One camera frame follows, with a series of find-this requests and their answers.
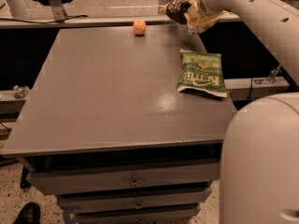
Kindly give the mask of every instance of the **concrete floor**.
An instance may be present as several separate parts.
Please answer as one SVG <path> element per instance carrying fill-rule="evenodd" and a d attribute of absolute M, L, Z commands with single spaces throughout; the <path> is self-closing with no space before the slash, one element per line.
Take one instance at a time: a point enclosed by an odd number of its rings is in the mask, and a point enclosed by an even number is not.
<path fill-rule="evenodd" d="M 114 17 L 114 16 L 146 16 L 157 15 L 159 7 L 169 0 L 74 0 L 65 4 L 64 8 L 68 15 L 87 14 L 91 17 Z M 28 0 L 35 18 L 50 18 L 51 10 L 37 2 Z M 0 1 L 0 17 L 10 17 L 7 6 Z M 6 123 L 12 128 L 14 123 Z M 8 131 L 0 127 L 0 150 L 8 137 Z M 41 208 L 41 224 L 64 223 L 62 212 L 56 205 L 54 196 L 45 197 L 34 187 L 29 189 L 20 188 L 22 166 L 12 164 L 0 167 L 0 223 L 12 224 L 21 208 L 28 202 L 37 202 Z M 212 193 L 197 217 L 193 219 L 173 219 L 159 221 L 157 224 L 218 224 L 219 223 L 219 181 L 212 184 Z"/>

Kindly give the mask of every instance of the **gray tabletop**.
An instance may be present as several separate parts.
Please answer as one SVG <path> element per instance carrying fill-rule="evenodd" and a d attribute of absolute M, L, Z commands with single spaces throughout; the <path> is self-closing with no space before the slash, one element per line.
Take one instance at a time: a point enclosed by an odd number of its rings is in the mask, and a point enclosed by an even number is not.
<path fill-rule="evenodd" d="M 180 49 L 203 47 L 177 25 L 61 30 L 2 155 L 222 141 L 232 101 L 177 92 Z"/>

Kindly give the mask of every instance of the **table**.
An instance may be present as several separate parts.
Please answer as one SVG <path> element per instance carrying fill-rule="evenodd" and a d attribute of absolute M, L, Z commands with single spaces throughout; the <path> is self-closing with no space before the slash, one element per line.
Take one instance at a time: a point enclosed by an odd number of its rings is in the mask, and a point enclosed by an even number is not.
<path fill-rule="evenodd" d="M 63 29 L 2 151 L 79 223 L 193 217 L 219 178 L 228 98 L 177 92 L 182 26 Z"/>

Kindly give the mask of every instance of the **black shoe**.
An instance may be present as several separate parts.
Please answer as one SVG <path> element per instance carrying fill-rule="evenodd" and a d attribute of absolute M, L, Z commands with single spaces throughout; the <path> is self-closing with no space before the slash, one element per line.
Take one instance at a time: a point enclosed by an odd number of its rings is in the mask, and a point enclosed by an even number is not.
<path fill-rule="evenodd" d="M 40 209 L 37 203 L 28 203 L 19 212 L 13 224 L 39 224 Z"/>

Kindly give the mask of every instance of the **green chip bag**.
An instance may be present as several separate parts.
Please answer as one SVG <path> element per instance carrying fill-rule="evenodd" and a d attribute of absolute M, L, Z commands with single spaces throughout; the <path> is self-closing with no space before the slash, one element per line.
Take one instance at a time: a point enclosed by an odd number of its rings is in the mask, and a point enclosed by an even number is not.
<path fill-rule="evenodd" d="M 180 54 L 183 73 L 177 84 L 178 91 L 195 89 L 218 97 L 227 97 L 220 54 L 188 50 L 182 50 Z"/>

